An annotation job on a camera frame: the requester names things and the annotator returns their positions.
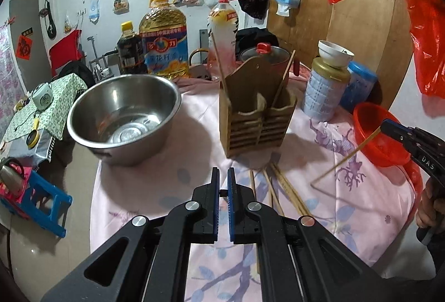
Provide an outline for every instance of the floral curtain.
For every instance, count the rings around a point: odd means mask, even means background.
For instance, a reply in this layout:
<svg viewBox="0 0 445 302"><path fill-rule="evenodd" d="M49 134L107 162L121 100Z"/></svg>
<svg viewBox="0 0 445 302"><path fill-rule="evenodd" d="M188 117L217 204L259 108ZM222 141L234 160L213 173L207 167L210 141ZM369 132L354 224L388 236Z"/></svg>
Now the floral curtain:
<svg viewBox="0 0 445 302"><path fill-rule="evenodd" d="M0 26L0 139L13 118L14 105L24 96L11 52L8 29Z"/></svg>

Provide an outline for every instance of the red plastic basin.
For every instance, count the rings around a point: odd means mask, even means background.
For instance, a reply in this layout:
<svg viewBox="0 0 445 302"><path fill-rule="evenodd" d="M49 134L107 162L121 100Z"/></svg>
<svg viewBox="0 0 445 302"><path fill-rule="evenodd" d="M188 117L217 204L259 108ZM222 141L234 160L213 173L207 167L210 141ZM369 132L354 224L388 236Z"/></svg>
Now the red plastic basin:
<svg viewBox="0 0 445 302"><path fill-rule="evenodd" d="M354 109L353 117L357 145L370 136L386 118L399 123L393 114L373 103L358 104ZM382 133L371 140L362 152L371 163L380 167L405 165L410 160L410 154L401 143Z"/></svg>

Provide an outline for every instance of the green patterned tablecloth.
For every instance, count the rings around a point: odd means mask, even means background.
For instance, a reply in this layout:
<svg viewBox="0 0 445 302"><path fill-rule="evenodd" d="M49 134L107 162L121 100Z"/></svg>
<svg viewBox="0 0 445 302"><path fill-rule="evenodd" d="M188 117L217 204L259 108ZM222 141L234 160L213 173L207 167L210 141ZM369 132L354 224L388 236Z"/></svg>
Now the green patterned tablecloth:
<svg viewBox="0 0 445 302"><path fill-rule="evenodd" d="M53 90L54 100L50 107L40 115L37 111L36 116L40 118L38 129L45 129L55 138L62 140L70 107L74 103L77 92L85 91L87 86L76 74L69 74L55 80L51 82L50 86ZM29 134L33 127L36 110L36 105L31 100L28 105L17 112L6 130L3 140L8 142Z"/></svg>

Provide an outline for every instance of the pink tablecloth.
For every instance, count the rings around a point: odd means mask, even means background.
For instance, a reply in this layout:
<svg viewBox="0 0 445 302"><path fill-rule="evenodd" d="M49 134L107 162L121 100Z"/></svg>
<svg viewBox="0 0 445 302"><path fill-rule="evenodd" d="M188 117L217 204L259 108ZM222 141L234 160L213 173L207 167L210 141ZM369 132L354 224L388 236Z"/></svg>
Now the pink tablecloth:
<svg viewBox="0 0 445 302"><path fill-rule="evenodd" d="M280 148L225 158L219 142L218 86L199 80L180 80L182 105L163 150L135 167L99 164L91 206L90 244L94 251L137 214L166 215L190 199L196 186L210 182L212 167L235 168L237 182L249 185L249 168L269 160L297 189L311 213L350 250L372 265L394 240L414 204L411 183L398 167L379 169L361 153L319 182L309 182L355 148L351 116L338 109L329 123L312 122L297 106ZM291 80L301 100L304 85ZM268 188L255 175L257 199L268 204ZM285 215L299 214L276 181L275 190ZM259 301L261 287L255 246L234 246L228 236L227 204L220 199L219 239L191 249L186 301Z"/></svg>

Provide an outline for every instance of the soy sauce bottle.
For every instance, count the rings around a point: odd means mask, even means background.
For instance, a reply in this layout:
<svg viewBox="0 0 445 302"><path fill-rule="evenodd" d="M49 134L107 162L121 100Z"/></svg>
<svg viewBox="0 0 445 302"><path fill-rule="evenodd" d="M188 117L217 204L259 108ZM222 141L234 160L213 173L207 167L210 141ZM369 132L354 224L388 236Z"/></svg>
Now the soy sauce bottle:
<svg viewBox="0 0 445 302"><path fill-rule="evenodd" d="M121 25L122 36L117 42L117 50L121 59L123 74L146 74L142 39L133 32L133 23L124 22Z"/></svg>

